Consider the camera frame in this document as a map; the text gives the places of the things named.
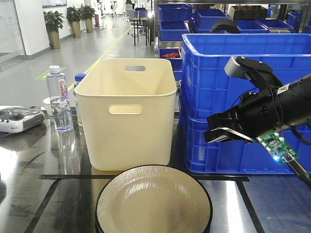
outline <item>plant pot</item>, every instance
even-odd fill
[[[71,27],[72,27],[73,37],[80,38],[81,37],[80,22],[79,21],[72,22]]]
[[[58,32],[48,32],[51,49],[60,49],[60,40]]]
[[[92,33],[93,32],[93,20],[91,18],[88,18],[84,21],[86,23],[86,32]]]

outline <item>yellow floor line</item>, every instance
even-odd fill
[[[112,50],[113,47],[116,46],[116,44],[128,33],[128,31],[132,28],[132,26],[126,30],[126,32],[121,35],[114,43],[112,46],[110,46],[86,71],[84,71],[85,74],[89,73],[91,69],[93,69],[93,67],[96,65],[96,63],[98,63],[103,57],[105,57],[110,50]],[[73,84],[70,85],[70,87],[68,87],[68,91],[73,89]]]

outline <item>robotic arm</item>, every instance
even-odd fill
[[[309,174],[296,160],[299,155],[284,145],[284,138],[278,135],[291,129],[300,141],[311,145],[295,129],[301,125],[311,127],[311,74],[283,85],[267,64],[245,57],[231,57],[225,71],[231,77],[249,80],[259,92],[244,93],[238,105],[207,117],[206,142],[260,142],[270,154],[271,149],[276,148],[282,152],[280,161],[288,163],[311,188]]]

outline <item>cardboard box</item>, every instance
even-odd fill
[[[269,33],[291,33],[287,29],[269,29]]]
[[[266,18],[268,10],[260,5],[255,6],[231,6],[229,16],[232,20],[254,20]]]

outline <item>glass door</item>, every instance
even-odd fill
[[[26,60],[14,0],[0,0],[0,72]]]

